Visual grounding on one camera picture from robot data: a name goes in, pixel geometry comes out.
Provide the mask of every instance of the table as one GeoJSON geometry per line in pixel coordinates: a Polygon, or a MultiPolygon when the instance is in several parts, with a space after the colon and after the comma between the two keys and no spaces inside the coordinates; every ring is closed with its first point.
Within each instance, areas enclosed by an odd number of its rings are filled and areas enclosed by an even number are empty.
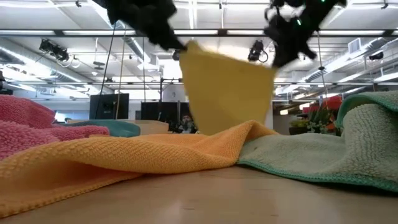
{"type": "Polygon", "coordinates": [[[373,224],[397,220],[396,195],[332,189],[230,167],[147,175],[8,217],[0,224],[373,224]]]}

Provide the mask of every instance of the towel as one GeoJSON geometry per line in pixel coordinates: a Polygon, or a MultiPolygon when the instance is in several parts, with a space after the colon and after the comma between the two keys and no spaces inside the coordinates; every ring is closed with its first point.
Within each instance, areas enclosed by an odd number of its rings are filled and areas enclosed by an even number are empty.
{"type": "Polygon", "coordinates": [[[127,123],[124,121],[116,121],[116,120],[89,120],[78,123],[61,124],[61,125],[68,127],[86,126],[86,125],[104,126],[109,129],[109,135],[116,137],[134,137],[140,135],[141,133],[141,129],[138,125],[127,123]]]}
{"type": "Polygon", "coordinates": [[[25,98],[0,95],[0,120],[13,121],[31,128],[51,128],[54,111],[25,98]]]}
{"type": "Polygon", "coordinates": [[[32,146],[109,134],[107,127],[53,125],[54,112],[36,102],[0,95],[0,160],[32,146]]]}
{"type": "Polygon", "coordinates": [[[338,113],[343,137],[264,136],[244,145],[238,164],[309,182],[398,192],[398,91],[348,97],[338,113]]]}
{"type": "Polygon", "coordinates": [[[59,139],[45,129],[35,129],[15,122],[0,121],[0,161],[29,147],[55,141],[59,141],[59,139]]]}
{"type": "Polygon", "coordinates": [[[191,41],[180,56],[190,111],[202,134],[215,134],[245,121],[264,124],[275,69],[202,50],[191,41]]]}
{"type": "Polygon", "coordinates": [[[142,174],[177,174],[234,165],[243,143],[276,134],[248,121],[212,136],[95,136],[52,142],[0,161],[0,217],[42,207],[142,174]]]}

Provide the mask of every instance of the orange microfiber cloth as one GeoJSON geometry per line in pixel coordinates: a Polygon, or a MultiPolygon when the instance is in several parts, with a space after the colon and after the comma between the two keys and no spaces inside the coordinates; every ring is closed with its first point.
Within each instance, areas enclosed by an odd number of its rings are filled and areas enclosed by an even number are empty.
{"type": "Polygon", "coordinates": [[[94,136],[32,147],[0,162],[0,217],[32,210],[142,174],[235,164],[243,143],[276,134],[248,121],[212,136],[94,136]]]}

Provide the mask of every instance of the yellow cloth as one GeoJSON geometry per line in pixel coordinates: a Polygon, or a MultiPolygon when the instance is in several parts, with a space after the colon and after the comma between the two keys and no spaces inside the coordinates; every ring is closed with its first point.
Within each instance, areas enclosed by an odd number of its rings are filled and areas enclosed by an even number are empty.
{"type": "Polygon", "coordinates": [[[0,162],[0,218],[121,180],[232,166],[244,141],[276,134],[248,121],[221,133],[93,136],[32,147],[0,162]]]}
{"type": "Polygon", "coordinates": [[[264,124],[276,71],[202,50],[191,41],[180,67],[190,110],[202,134],[256,120],[264,124]]]}

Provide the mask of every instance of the person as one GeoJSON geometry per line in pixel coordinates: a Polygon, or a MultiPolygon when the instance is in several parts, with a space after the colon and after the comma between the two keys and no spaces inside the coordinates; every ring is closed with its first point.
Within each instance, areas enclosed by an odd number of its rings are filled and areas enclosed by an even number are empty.
{"type": "Polygon", "coordinates": [[[184,115],[182,117],[182,124],[178,127],[178,130],[181,131],[181,134],[194,134],[197,129],[195,124],[192,121],[191,116],[184,115]]]}

